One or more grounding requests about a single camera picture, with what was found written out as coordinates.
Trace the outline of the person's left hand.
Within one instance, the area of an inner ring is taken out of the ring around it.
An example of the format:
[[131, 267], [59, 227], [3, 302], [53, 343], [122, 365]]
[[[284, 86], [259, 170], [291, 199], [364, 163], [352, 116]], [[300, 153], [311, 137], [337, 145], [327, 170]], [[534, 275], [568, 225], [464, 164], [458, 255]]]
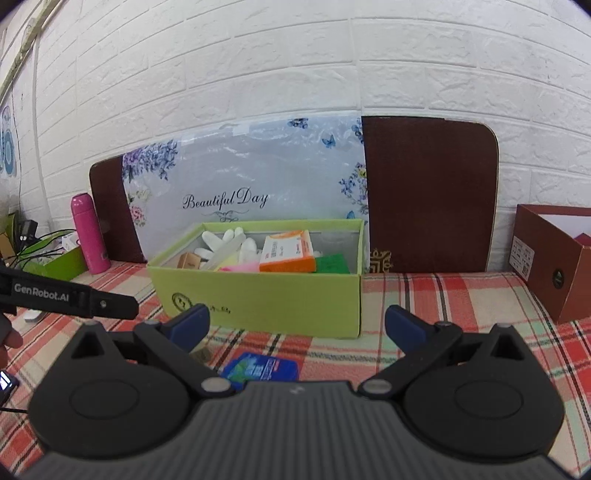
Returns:
[[8, 350], [20, 348], [23, 338], [4, 313], [0, 314], [0, 334], [0, 368], [4, 369], [8, 364]]

